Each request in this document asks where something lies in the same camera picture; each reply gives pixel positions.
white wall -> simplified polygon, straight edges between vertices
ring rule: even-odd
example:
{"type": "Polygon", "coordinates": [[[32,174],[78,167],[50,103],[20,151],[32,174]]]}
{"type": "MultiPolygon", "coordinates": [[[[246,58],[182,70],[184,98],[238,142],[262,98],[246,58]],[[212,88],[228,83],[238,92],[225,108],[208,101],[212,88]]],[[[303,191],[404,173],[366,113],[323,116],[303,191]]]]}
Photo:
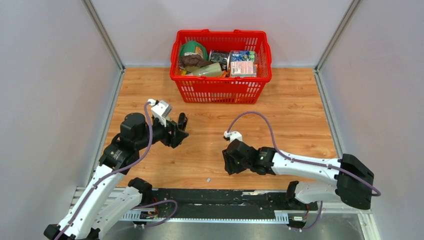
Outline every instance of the white wall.
{"type": "Polygon", "coordinates": [[[93,0],[125,65],[168,66],[178,30],[262,30],[274,66],[315,66],[352,0],[93,0]]]}
{"type": "Polygon", "coordinates": [[[322,71],[344,152],[375,174],[384,240],[422,239],[424,2],[363,0],[322,71]]]}
{"type": "Polygon", "coordinates": [[[45,239],[65,216],[118,76],[81,1],[0,1],[0,239],[45,239]]]}

red plastic basket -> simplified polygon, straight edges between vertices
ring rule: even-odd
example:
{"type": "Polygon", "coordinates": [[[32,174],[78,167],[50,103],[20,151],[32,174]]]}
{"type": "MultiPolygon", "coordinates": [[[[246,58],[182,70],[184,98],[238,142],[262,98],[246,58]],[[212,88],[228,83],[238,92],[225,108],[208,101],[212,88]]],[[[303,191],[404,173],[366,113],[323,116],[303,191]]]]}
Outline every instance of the red plastic basket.
{"type": "Polygon", "coordinates": [[[267,34],[263,31],[180,30],[172,47],[169,76],[186,103],[254,104],[265,84],[271,80],[271,61],[267,34]],[[181,76],[178,56],[181,46],[191,40],[202,44],[208,53],[210,50],[255,51],[257,77],[181,76]]]}

plastic bottle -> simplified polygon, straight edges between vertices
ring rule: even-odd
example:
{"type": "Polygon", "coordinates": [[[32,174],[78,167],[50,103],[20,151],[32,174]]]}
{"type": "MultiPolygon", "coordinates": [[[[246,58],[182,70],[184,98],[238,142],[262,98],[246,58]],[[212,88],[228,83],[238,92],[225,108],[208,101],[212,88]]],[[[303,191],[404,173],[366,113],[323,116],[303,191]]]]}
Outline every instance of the plastic bottle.
{"type": "Polygon", "coordinates": [[[223,75],[223,70],[221,69],[221,65],[219,62],[212,63],[211,65],[207,65],[201,67],[192,73],[186,74],[186,76],[205,76],[205,77],[221,77],[223,75]]]}

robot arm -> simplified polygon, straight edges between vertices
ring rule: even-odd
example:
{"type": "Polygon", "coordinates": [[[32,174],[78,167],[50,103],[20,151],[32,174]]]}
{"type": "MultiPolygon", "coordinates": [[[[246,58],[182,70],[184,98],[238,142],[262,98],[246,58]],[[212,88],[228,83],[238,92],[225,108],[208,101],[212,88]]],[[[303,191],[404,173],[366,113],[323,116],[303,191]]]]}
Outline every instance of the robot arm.
{"type": "MultiPolygon", "coordinates": [[[[172,107],[167,102],[153,99],[149,101],[153,105],[151,144],[161,141],[165,146],[176,148],[189,135],[185,132],[186,115],[181,113],[178,122],[171,121],[168,114],[172,107]]],[[[143,114],[128,114],[120,125],[120,133],[104,149],[99,165],[78,202],[59,224],[49,225],[44,235],[50,240],[101,240],[127,211],[140,203],[149,204],[150,202],[143,201],[151,199],[149,195],[152,194],[152,186],[140,178],[135,178],[129,182],[121,196],[101,210],[112,190],[130,169],[110,175],[94,187],[99,179],[112,171],[136,162],[140,158],[139,151],[149,144],[149,134],[143,114]]]]}
{"type": "Polygon", "coordinates": [[[287,152],[279,154],[275,148],[261,147],[255,149],[243,142],[239,132],[225,132],[224,139],[230,141],[227,149],[222,151],[225,170],[229,175],[250,169],[259,175],[294,175],[316,180],[317,182],[293,181],[287,188],[286,197],[303,204],[316,201],[342,201],[362,210],[371,208],[372,190],[356,179],[340,171],[325,166],[334,166],[354,173],[362,180],[373,184],[374,174],[355,156],[344,154],[339,158],[314,158],[287,152]]]}

wooden floor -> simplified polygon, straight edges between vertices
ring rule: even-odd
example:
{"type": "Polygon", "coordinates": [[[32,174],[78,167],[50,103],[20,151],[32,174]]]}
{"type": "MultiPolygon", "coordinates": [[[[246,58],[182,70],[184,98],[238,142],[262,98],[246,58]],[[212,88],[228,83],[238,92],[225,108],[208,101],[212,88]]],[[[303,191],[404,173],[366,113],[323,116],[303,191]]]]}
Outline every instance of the wooden floor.
{"type": "MultiPolygon", "coordinates": [[[[228,142],[223,133],[245,111],[258,111],[269,119],[282,150],[317,158],[336,156],[312,70],[274,68],[272,74],[256,104],[185,103],[169,77],[168,68],[128,68],[106,145],[119,132],[124,117],[142,113],[150,98],[170,103],[170,117],[175,121],[180,112],[186,113],[186,131],[190,136],[175,149],[160,142],[154,144],[119,187],[126,187],[135,177],[148,181],[154,188],[285,190],[291,181],[307,181],[291,175],[258,175],[249,170],[229,176],[224,170],[222,150],[228,142]]],[[[243,141],[250,146],[272,147],[267,125],[258,116],[240,118],[233,130],[241,132],[243,141]]]]}

